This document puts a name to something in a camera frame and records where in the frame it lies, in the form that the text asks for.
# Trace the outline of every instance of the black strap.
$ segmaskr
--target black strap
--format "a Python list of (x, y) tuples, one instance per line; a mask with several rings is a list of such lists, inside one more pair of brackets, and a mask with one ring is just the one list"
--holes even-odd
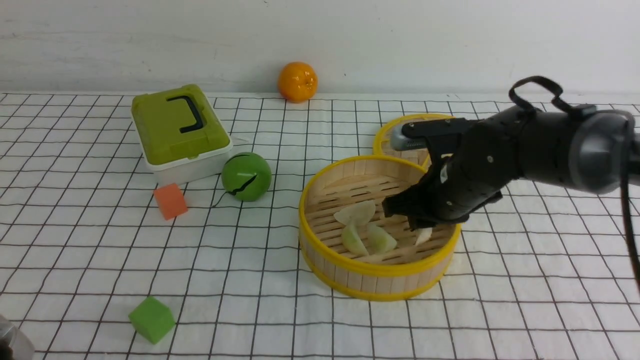
[(528, 83), (536, 83), (552, 94), (554, 94), (554, 98), (551, 100), (551, 103), (559, 110), (564, 111), (565, 113), (569, 113), (572, 111), (571, 105), (567, 104), (564, 100), (560, 99), (560, 95), (562, 95), (562, 87), (558, 85), (556, 82), (545, 78), (544, 76), (530, 76), (528, 78), (517, 81), (509, 90), (509, 98), (513, 101), (514, 104), (521, 107), (523, 110), (533, 111), (535, 107), (525, 99), (521, 98), (516, 94), (516, 89), (521, 87), (524, 84)]

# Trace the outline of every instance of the green cube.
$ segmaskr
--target green cube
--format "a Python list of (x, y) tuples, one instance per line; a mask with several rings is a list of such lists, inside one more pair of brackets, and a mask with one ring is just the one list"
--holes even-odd
[(175, 326), (171, 309), (153, 296), (147, 297), (131, 311), (129, 320), (136, 331), (153, 344), (157, 344)]

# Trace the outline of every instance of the green ball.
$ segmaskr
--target green ball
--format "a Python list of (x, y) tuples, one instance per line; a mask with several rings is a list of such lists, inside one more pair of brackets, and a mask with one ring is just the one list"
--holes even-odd
[(271, 168), (262, 156), (240, 152), (222, 168), (222, 186), (240, 201), (256, 201), (271, 185)]

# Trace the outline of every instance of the black crack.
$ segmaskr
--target black crack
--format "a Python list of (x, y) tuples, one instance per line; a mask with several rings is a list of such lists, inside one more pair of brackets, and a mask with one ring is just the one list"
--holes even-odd
[(254, 175), (251, 179), (247, 180), (246, 183), (242, 184), (242, 186), (240, 186), (239, 188), (233, 190), (231, 192), (231, 195), (235, 195), (239, 192), (243, 192), (244, 189), (246, 189), (247, 186), (249, 186), (249, 184), (251, 184), (252, 182), (255, 181), (256, 177), (258, 177), (258, 175)]

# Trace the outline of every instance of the orange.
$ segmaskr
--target orange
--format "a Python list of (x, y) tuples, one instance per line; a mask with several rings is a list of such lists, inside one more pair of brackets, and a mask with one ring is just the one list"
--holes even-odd
[(318, 88), (314, 68), (296, 61), (288, 63), (280, 72), (278, 91), (288, 101), (303, 102), (311, 99)]

